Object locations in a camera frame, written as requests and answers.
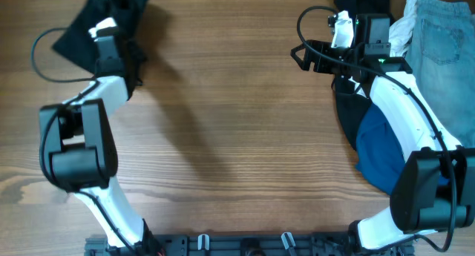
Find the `black shorts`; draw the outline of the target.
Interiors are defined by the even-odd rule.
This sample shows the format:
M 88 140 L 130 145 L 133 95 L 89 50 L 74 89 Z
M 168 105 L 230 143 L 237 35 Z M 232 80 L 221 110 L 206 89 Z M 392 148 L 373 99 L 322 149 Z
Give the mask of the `black shorts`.
M 53 44 L 53 50 L 95 76 L 121 76 L 129 93 L 141 83 L 140 65 L 146 55 L 135 33 L 148 0 L 87 0 L 79 15 Z M 88 30 L 112 17 L 117 28 L 99 32 L 92 39 Z

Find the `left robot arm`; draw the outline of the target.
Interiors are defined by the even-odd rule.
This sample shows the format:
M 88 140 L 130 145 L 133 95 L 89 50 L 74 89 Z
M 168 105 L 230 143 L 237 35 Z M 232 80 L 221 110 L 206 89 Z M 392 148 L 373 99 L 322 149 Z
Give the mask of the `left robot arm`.
M 88 32 L 99 52 L 94 75 L 74 98 L 40 109 L 40 169 L 49 183 L 90 209 L 106 234 L 103 255 L 164 255 L 119 185 L 108 120 L 141 84 L 140 55 L 115 25 L 97 25 Z

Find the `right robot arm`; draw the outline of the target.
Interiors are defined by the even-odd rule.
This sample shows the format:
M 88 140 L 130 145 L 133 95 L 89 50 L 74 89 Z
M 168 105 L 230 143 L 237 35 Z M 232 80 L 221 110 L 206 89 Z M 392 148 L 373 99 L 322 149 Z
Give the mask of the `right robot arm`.
M 291 50 L 300 69 L 333 77 L 338 120 L 358 169 L 390 204 L 350 224 L 347 255 L 388 252 L 474 223 L 474 150 L 438 120 L 402 57 L 390 55 L 390 20 L 331 10 L 331 42 L 303 39 Z

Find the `black garment in pile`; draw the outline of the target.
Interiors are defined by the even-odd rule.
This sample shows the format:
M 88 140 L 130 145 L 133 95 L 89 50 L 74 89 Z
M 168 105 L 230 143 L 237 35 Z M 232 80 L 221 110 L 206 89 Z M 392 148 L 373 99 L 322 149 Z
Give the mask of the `black garment in pile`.
M 359 14 L 380 13 L 390 19 L 390 25 L 395 22 L 390 12 L 390 0 L 333 0 L 333 3 L 338 10 L 346 10 L 353 21 Z M 354 94 L 355 84 L 348 78 L 337 78 L 333 83 L 338 120 L 349 144 L 356 151 L 358 129 L 372 102 Z

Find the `white garment in pile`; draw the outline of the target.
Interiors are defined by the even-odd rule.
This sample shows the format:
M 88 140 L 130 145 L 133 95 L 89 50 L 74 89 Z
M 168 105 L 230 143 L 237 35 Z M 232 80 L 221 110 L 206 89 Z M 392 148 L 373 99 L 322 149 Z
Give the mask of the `white garment in pile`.
M 391 44 L 391 57 L 403 56 L 408 50 L 408 43 L 416 24 L 417 2 L 418 0 L 406 0 L 403 17 L 390 26 L 389 42 Z

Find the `light blue denim shorts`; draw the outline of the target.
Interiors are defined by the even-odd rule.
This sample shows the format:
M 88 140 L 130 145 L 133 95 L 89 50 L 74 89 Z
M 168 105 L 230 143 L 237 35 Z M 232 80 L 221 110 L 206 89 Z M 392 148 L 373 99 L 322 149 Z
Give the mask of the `light blue denim shorts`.
M 418 0 L 405 58 L 439 121 L 473 148 L 474 22 L 468 3 Z

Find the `blue garment in pile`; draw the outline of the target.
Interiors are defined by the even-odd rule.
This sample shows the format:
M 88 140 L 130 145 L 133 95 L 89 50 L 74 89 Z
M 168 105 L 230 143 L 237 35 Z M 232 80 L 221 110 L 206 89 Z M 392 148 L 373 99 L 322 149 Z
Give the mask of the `blue garment in pile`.
M 402 148 L 390 123 L 372 104 L 364 115 L 356 136 L 356 169 L 372 186 L 391 195 L 405 165 Z

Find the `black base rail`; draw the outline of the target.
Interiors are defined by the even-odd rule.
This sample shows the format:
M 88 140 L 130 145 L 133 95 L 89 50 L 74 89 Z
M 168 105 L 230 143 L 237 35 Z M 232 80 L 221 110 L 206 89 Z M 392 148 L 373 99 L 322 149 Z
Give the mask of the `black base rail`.
M 172 256 L 244 256 L 244 255 L 390 255 L 414 256 L 412 241 L 400 243 L 385 250 L 376 252 L 351 252 L 350 238 L 346 232 L 316 232 L 306 235 L 284 234 L 254 236 L 197 236 L 187 235 L 155 235 L 161 252 L 145 252 L 138 249 L 139 255 L 172 255 Z M 84 255 L 136 255 L 127 247 L 113 248 L 108 245 L 105 237 L 86 239 Z

